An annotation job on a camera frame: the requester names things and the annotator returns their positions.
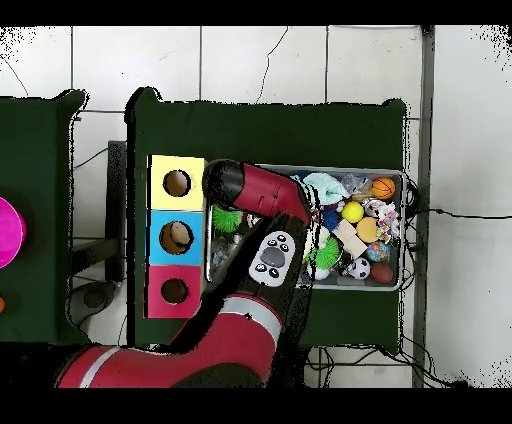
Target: round hole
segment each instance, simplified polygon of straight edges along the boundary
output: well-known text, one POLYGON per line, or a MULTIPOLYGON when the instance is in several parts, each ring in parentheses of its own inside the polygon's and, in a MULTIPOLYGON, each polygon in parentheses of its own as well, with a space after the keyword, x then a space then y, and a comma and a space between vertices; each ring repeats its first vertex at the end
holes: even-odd
POLYGON ((168 172, 164 177, 164 190, 172 197, 183 197, 190 191, 189 175, 181 169, 168 172))
POLYGON ((160 246, 170 255, 181 255, 190 249, 194 236, 190 227, 181 221, 165 224, 160 230, 160 246))
POLYGON ((187 285, 179 278, 171 278, 162 284, 162 297, 171 305, 182 303, 187 296, 187 285))

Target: red block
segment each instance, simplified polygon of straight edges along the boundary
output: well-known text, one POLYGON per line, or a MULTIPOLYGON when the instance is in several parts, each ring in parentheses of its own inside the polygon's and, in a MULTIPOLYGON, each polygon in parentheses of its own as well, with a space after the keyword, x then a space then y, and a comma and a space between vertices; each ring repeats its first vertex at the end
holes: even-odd
POLYGON ((199 309, 201 278, 201 266, 150 265, 148 318, 192 317, 199 309), (181 303, 170 303, 164 298, 163 287, 171 280, 186 286, 187 296, 181 303))

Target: red ball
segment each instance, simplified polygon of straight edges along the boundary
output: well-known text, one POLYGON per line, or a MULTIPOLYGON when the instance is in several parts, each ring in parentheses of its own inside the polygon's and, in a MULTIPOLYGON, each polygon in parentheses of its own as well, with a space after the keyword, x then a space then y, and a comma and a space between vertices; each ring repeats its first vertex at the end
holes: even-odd
POLYGON ((376 283, 389 284, 393 281, 393 270, 388 264, 384 262, 377 262, 372 264, 370 276, 376 283))

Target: soccer ball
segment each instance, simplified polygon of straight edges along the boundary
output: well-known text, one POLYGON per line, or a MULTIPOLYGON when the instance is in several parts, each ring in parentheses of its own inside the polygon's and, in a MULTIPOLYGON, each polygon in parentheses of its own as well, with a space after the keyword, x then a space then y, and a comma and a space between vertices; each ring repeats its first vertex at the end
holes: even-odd
POLYGON ((364 258, 357 258, 352 265, 350 265, 349 275, 356 280, 364 280, 370 275, 370 262, 364 258))

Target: white panel with buttons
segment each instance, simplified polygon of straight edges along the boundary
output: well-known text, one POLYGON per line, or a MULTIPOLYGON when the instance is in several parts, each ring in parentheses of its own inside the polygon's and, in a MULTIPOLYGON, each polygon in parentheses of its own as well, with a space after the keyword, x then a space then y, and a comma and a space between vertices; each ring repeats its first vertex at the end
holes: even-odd
POLYGON ((295 241, 284 231, 274 231, 263 242, 249 268, 249 275, 257 283, 269 287, 283 284, 295 253, 295 241))

